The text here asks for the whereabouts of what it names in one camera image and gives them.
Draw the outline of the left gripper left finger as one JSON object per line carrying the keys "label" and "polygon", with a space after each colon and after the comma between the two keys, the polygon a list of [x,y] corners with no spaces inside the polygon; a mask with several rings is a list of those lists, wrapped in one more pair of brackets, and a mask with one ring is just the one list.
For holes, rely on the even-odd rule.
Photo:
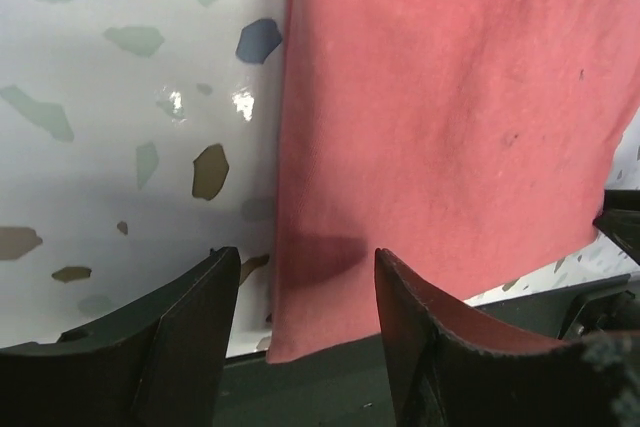
{"label": "left gripper left finger", "polygon": [[60,335],[1,351],[4,426],[210,426],[239,291],[234,247]]}

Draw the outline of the salmon pink t shirt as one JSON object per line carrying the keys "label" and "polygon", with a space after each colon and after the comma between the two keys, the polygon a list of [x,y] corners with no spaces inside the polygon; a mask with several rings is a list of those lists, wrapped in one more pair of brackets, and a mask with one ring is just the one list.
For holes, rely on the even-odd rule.
{"label": "salmon pink t shirt", "polygon": [[466,300],[590,244],[639,0],[291,0],[272,340],[379,330],[374,253]]}

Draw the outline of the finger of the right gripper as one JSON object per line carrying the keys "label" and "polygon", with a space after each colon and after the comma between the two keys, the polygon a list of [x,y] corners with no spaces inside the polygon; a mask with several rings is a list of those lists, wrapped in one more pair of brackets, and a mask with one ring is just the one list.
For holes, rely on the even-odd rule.
{"label": "finger of the right gripper", "polygon": [[594,227],[636,264],[640,262],[640,192],[606,190]]}

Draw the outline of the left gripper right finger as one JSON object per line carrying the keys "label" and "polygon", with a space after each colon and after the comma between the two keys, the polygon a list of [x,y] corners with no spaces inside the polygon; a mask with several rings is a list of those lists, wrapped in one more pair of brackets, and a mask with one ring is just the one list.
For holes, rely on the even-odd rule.
{"label": "left gripper right finger", "polygon": [[387,249],[375,291],[399,426],[636,426],[639,335],[565,341],[504,323]]}

